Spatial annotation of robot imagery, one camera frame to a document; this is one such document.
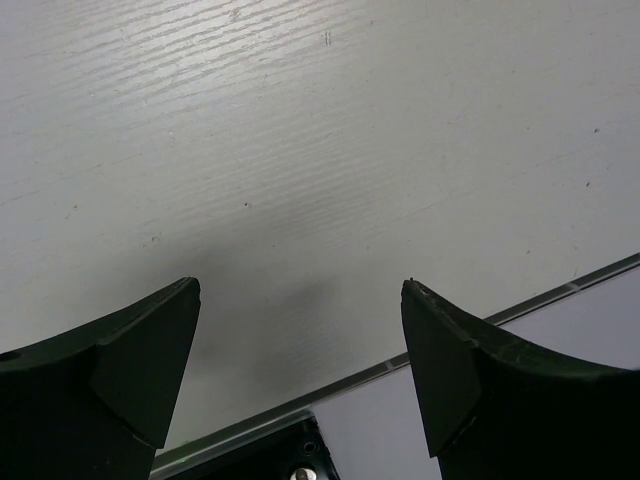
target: metal edge strip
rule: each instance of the metal edge strip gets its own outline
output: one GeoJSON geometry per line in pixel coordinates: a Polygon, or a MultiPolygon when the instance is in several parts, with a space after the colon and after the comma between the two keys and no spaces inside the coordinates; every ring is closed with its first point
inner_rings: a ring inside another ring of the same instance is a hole
{"type": "MultiPolygon", "coordinates": [[[[524,315],[622,275],[638,266],[640,266],[640,253],[631,255],[572,282],[490,315],[485,320],[493,325],[503,326],[524,315]]],[[[409,355],[405,352],[386,362],[367,368],[276,408],[162,453],[155,458],[149,478],[150,480],[168,479],[234,448],[262,438],[293,423],[311,418],[313,414],[309,408],[312,404],[344,393],[407,365],[409,365],[409,355]]]]}

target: silver bolt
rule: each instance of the silver bolt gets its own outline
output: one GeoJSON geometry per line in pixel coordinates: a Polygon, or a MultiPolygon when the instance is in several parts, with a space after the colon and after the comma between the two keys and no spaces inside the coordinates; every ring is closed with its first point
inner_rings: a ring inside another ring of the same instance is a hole
{"type": "Polygon", "coordinates": [[[299,468],[291,475],[291,480],[317,480],[317,478],[316,472],[309,468],[299,468]]]}

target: small hole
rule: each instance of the small hole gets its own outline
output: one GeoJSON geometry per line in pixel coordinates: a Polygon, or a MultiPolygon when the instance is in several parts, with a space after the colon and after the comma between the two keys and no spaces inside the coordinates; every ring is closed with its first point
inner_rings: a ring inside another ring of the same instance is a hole
{"type": "Polygon", "coordinates": [[[20,358],[22,354],[18,350],[12,350],[0,355],[0,362],[8,362],[9,360],[15,360],[20,358]]]}
{"type": "Polygon", "coordinates": [[[306,453],[307,455],[311,455],[312,453],[316,453],[317,450],[318,450],[318,445],[316,445],[314,442],[307,442],[302,447],[302,451],[304,453],[306,453]]]}

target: black object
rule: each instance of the black object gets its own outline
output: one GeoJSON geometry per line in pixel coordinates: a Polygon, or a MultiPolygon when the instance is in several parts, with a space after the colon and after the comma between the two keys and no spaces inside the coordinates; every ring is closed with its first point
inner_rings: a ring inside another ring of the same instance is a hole
{"type": "Polygon", "coordinates": [[[0,479],[142,480],[164,446],[200,309],[184,278],[0,355],[0,479]]]}
{"type": "Polygon", "coordinates": [[[313,471],[317,480],[339,480],[313,419],[221,452],[170,480],[290,480],[292,477],[297,480],[303,475],[300,470],[304,469],[313,471]]]}
{"type": "Polygon", "coordinates": [[[413,280],[402,319],[444,480],[640,478],[640,372],[535,345],[413,280]]]}

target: black mechanical part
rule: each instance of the black mechanical part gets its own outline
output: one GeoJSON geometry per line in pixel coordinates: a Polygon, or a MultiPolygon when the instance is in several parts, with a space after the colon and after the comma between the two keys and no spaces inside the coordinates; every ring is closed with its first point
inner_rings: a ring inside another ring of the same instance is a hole
{"type": "Polygon", "coordinates": [[[0,356],[0,478],[146,480],[200,309],[194,278],[0,356]]]}
{"type": "Polygon", "coordinates": [[[413,280],[402,319],[444,480],[640,478],[640,372],[535,345],[413,280]]]}
{"type": "Polygon", "coordinates": [[[171,480],[340,480],[313,419],[295,423],[171,480]]]}

